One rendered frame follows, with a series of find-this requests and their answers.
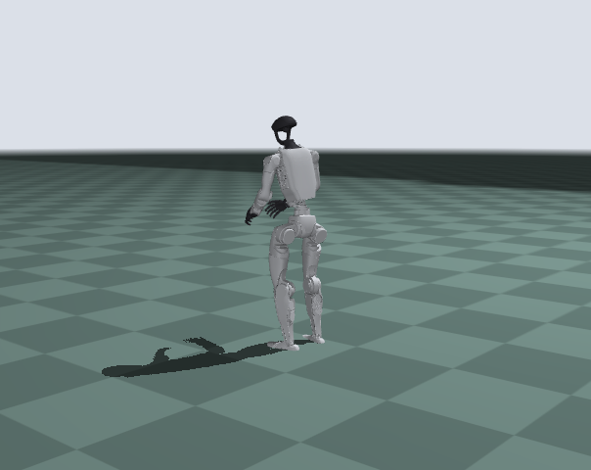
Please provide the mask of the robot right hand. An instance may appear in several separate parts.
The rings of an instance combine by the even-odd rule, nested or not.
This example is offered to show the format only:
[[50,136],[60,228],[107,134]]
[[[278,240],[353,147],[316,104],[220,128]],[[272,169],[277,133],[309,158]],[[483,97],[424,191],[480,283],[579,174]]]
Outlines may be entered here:
[[[272,203],[274,203],[274,204],[272,204]],[[272,215],[274,212],[276,212],[276,213],[274,214],[273,218],[275,218],[275,216],[276,216],[278,213],[280,213],[280,212],[284,211],[286,208],[290,208],[290,207],[289,207],[289,205],[286,203],[286,199],[284,199],[284,201],[282,201],[282,200],[274,200],[274,201],[270,201],[270,202],[268,202],[267,204],[268,204],[268,205],[272,204],[272,205],[268,206],[268,207],[265,209],[265,211],[267,211],[269,208],[271,208],[271,207],[272,207],[272,208],[271,208],[271,209],[270,209],[270,210],[267,212],[267,214],[269,214],[269,213],[270,213],[272,210],[274,210],[274,209],[275,209],[275,210],[274,210],[273,212],[271,212],[271,213],[270,213],[270,215],[269,215],[269,216],[271,216],[271,215]],[[274,206],[274,207],[273,207],[273,206]]]

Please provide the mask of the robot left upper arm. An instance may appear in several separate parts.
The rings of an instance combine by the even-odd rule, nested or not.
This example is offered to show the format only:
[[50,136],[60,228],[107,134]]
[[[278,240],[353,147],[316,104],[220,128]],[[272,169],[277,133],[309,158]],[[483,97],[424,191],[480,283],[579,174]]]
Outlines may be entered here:
[[266,157],[263,160],[263,173],[261,178],[261,193],[258,200],[269,202],[272,199],[273,191],[271,186],[276,173],[276,168],[281,165],[281,153]]

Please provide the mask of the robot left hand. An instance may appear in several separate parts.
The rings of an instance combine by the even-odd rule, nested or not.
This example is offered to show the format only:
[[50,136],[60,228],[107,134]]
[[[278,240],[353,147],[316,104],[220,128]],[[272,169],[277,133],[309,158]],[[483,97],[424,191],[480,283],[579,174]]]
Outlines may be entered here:
[[[251,207],[252,207],[252,206],[251,206]],[[250,209],[251,209],[251,207],[250,207]],[[247,212],[247,217],[246,217],[246,220],[245,220],[245,223],[246,223],[247,225],[250,225],[250,223],[248,223],[248,221],[249,221],[249,222],[251,222],[251,220],[250,220],[250,219],[252,219],[253,217],[257,217],[257,214],[255,214],[255,213],[250,213],[250,209],[249,209],[249,210],[248,210],[248,212]]]

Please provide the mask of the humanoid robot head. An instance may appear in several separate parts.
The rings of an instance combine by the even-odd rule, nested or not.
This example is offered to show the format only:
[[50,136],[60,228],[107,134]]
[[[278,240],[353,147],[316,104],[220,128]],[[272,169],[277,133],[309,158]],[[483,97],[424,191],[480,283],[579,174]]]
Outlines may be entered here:
[[[296,126],[296,120],[292,117],[289,117],[289,116],[283,116],[283,117],[277,118],[271,126],[271,128],[273,129],[273,131],[275,133],[275,137],[276,137],[278,143],[281,145],[284,145],[285,149],[301,148],[295,143],[294,139],[290,139],[291,129],[295,126]],[[286,140],[283,140],[283,141],[280,140],[280,138],[278,136],[279,131],[287,132],[287,139]]]

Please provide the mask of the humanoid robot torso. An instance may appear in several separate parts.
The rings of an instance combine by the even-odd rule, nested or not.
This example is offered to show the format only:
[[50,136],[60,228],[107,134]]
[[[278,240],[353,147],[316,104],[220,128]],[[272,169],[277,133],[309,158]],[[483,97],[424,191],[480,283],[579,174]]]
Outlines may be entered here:
[[312,237],[316,232],[316,217],[305,204],[305,200],[315,198],[317,186],[311,153],[305,147],[280,148],[275,154],[281,153],[281,165],[276,168],[281,192],[288,204],[299,202],[293,205],[295,215],[289,216],[288,223],[296,226],[295,238]]

